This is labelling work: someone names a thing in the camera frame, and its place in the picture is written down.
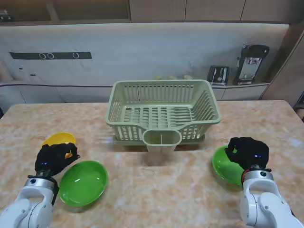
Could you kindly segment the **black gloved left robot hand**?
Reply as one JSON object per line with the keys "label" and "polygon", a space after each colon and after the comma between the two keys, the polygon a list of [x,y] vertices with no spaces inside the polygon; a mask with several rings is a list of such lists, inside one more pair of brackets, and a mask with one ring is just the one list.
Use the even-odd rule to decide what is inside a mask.
{"label": "black gloved left robot hand", "polygon": [[43,145],[35,161],[37,176],[52,177],[80,158],[73,143]]}

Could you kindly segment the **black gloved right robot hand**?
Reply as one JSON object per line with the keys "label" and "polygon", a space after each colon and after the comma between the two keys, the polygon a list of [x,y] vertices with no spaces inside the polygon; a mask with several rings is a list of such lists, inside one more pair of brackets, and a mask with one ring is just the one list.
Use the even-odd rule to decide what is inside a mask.
{"label": "black gloved right robot hand", "polygon": [[231,162],[243,170],[265,169],[269,159],[269,147],[262,141],[251,137],[233,137],[225,149]]}

